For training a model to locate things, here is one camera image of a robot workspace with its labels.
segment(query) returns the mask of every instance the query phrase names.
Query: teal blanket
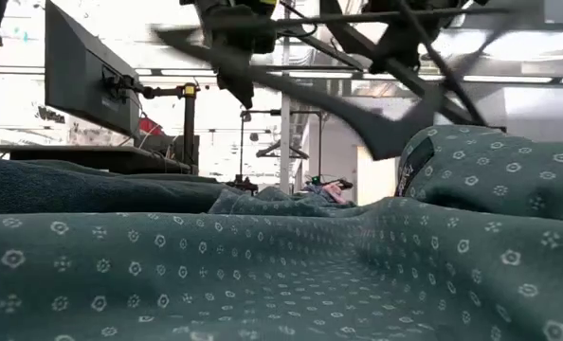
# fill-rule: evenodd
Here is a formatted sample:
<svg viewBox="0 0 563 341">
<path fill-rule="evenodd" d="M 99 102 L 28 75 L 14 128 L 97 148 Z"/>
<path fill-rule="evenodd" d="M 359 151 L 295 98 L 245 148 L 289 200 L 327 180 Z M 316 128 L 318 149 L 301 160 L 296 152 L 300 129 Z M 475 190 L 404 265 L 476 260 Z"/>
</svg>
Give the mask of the teal blanket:
<svg viewBox="0 0 563 341">
<path fill-rule="evenodd" d="M 563 144 L 433 127 L 402 161 L 369 206 L 2 214 L 0 340 L 563 341 Z"/>
</svg>

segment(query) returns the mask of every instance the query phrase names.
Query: monitor back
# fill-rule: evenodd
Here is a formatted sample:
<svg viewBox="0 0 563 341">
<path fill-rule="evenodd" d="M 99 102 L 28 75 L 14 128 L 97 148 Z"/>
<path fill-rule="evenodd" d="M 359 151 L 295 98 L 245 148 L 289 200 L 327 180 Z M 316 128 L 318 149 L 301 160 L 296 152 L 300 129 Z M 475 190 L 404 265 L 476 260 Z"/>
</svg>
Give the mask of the monitor back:
<svg viewBox="0 0 563 341">
<path fill-rule="evenodd" d="M 135 135 L 139 98 L 107 89 L 103 79 L 138 74 L 51 1 L 45 5 L 45 105 L 107 129 Z"/>
</svg>

